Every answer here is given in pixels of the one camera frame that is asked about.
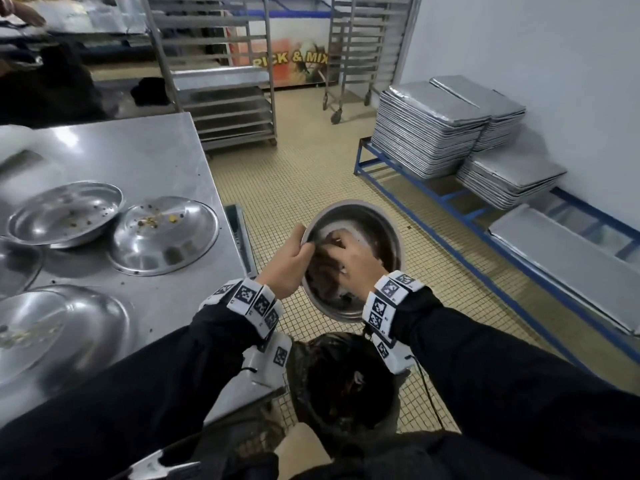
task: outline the metal bowl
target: metal bowl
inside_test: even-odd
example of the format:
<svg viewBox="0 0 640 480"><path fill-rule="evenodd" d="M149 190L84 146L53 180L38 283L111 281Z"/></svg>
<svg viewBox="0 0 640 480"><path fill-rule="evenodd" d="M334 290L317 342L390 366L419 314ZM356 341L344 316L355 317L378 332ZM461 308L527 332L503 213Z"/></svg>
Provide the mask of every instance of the metal bowl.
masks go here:
<svg viewBox="0 0 640 480"><path fill-rule="evenodd" d="M0 238L0 299L26 290L40 272L43 261L41 249Z"/></svg>
<svg viewBox="0 0 640 480"><path fill-rule="evenodd" d="M370 247L385 269L404 269L404 246L400 233L375 205L361 200L343 200L330 205L311 221L302 242L315 242L319 246L329 234L339 229L347 229L358 241ZM364 302L337 286L328 292L321 292L314 263L312 261L302 279L302 287L311 303L334 320L361 321Z"/></svg>
<svg viewBox="0 0 640 480"><path fill-rule="evenodd" d="M71 285L0 301L0 424L128 355L131 306Z"/></svg>
<svg viewBox="0 0 640 480"><path fill-rule="evenodd" d="M213 209L184 197L160 197L135 205L120 216L108 256L125 274L171 273L203 256L219 233Z"/></svg>
<svg viewBox="0 0 640 480"><path fill-rule="evenodd" d="M7 224L12 241L67 249L96 239L123 204L115 185L74 182L23 202Z"/></svg>

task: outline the wall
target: wall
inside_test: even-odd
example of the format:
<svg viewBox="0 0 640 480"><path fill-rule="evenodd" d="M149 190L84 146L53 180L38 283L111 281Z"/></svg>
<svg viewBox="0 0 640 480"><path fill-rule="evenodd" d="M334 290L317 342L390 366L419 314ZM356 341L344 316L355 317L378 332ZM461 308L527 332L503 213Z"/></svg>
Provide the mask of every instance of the wall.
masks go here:
<svg viewBox="0 0 640 480"><path fill-rule="evenodd" d="M402 82L463 74L527 106L562 187L640 229L640 0L422 0Z"/></svg>

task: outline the tiled floor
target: tiled floor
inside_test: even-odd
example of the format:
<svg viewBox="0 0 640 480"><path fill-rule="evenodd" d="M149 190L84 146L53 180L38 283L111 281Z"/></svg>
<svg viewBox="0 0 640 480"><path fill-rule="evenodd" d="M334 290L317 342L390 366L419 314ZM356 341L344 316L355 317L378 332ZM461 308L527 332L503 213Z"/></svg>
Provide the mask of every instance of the tiled floor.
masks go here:
<svg viewBox="0 0 640 480"><path fill-rule="evenodd" d="M284 242L297 222L311 221L328 205L344 199L361 199L382 208L397 224L406 249L407 271L435 291L444 304L473 319L490 324L530 343L548 348L520 318L468 273L455 259L423 233L409 218L370 186L353 175L358 139L370 136L374 112L362 104L345 106L342 122L332 125L330 112L322 111L322 89L297 89L276 94L278 146L240 146L211 155L211 171L224 203L239 203L244 209L253 252L262 268ZM382 169L379 179L393 188L416 213L425 218L449 243L463 252L486 274L492 276L532 314L563 318L556 302L510 268L468 229L448 216L436 203L417 192L401 177ZM359 331L359 327L331 321L313 307L300 289L285 301L286 315L280 329L298 340L335 330ZM550 328L563 334L564 321L552 321ZM571 328L566 335L578 349L599 364L602 354L612 352L589 330ZM615 356L611 368L626 365ZM636 372L623 373L626 386ZM413 373L401 392L400 431L436 429L418 373ZM440 400L436 407L448 429L453 419ZM280 400L287 426L295 423L288 397Z"/></svg>

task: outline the black cloth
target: black cloth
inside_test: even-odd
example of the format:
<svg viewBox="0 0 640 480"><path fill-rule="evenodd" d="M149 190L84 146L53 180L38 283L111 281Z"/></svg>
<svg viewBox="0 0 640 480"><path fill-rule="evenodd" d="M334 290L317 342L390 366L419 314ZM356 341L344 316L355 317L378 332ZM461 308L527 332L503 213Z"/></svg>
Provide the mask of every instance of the black cloth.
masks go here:
<svg viewBox="0 0 640 480"><path fill-rule="evenodd" d="M299 479L410 479L416 468L443 480L637 477L635 395L443 307L429 289L401 304L392 331L409 343L463 435L399 435ZM2 428L0 478L105 479L197 432L242 352L257 343L244 318L205 307L190 326ZM255 473L243 471L234 478Z"/></svg>

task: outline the hand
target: hand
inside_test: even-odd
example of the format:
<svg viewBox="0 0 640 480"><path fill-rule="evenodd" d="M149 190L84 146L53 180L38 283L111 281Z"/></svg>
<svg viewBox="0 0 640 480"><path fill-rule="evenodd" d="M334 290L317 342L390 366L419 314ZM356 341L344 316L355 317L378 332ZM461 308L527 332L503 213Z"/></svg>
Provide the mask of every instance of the hand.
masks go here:
<svg viewBox="0 0 640 480"><path fill-rule="evenodd" d="M13 14L20 18L24 23L33 25L34 27L41 27L47 21L39 14L34 8L20 2L13 2Z"/></svg>
<svg viewBox="0 0 640 480"><path fill-rule="evenodd" d="M334 280L351 293L365 301L376 282L388 271L379 259L373 256L371 249L363 246L347 230L332 232L331 239L340 241L342 247L324 244L322 249L344 267L339 271L334 267L324 268Z"/></svg>
<svg viewBox="0 0 640 480"><path fill-rule="evenodd" d="M278 299L291 296L300 286L316 245L307 242L300 246L306 228L296 225L283 247L276 251L260 275L255 279L261 285L267 285Z"/></svg>

